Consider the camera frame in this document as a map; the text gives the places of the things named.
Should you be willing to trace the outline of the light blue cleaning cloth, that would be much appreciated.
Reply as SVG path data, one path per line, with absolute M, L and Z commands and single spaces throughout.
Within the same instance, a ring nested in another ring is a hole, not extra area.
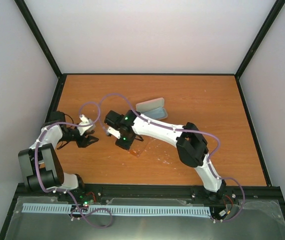
M 167 116 L 166 113 L 162 109 L 154 109 L 154 110 L 146 111 L 143 114 L 155 120 L 160 120 Z

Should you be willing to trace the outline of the orange transparent sunglasses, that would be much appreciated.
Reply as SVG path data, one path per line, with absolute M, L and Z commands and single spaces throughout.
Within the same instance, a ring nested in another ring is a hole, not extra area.
M 144 141 L 135 140 L 130 146 L 128 153 L 139 158 L 151 146 L 152 141 L 151 138 L 146 138 Z

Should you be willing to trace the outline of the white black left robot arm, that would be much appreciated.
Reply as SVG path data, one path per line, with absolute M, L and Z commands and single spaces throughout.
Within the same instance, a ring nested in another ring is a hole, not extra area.
M 56 150 L 70 142 L 78 148 L 86 148 L 99 141 L 93 136 L 95 124 L 85 115 L 80 123 L 66 122 L 67 114 L 53 111 L 42 125 L 35 143 L 18 153 L 18 161 L 24 186 L 31 192 L 66 192 L 75 201 L 82 201 L 87 195 L 83 179 L 76 173 L 66 173 Z

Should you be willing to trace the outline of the white pink glasses case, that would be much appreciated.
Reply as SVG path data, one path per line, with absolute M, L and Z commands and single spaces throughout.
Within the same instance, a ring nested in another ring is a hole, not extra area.
M 165 99 L 163 97 L 159 97 L 159 98 L 155 98 L 155 99 L 151 99 L 151 100 L 147 100 L 147 101 L 143 101 L 140 103 L 137 103 L 135 105 L 136 111 L 140 112 L 142 114 L 144 114 L 144 112 L 147 111 L 152 111 L 152 110 L 160 110 L 162 109 L 165 113 L 166 113 L 166 117 L 162 118 L 162 119 L 157 119 L 157 120 L 163 120 L 166 119 L 168 117 L 168 113 L 165 109 Z

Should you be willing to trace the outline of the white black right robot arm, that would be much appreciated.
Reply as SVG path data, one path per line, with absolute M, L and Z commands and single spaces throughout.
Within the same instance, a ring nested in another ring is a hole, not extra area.
M 203 194 L 211 201 L 218 202 L 224 195 L 225 180 L 217 173 L 211 162 L 205 132 L 196 125 L 187 122 L 185 125 L 165 123 L 129 110 L 126 114 L 109 111 L 104 119 L 109 135 L 116 138 L 115 145 L 129 150 L 135 140 L 151 137 L 175 147 L 179 160 L 193 168 L 203 183 Z

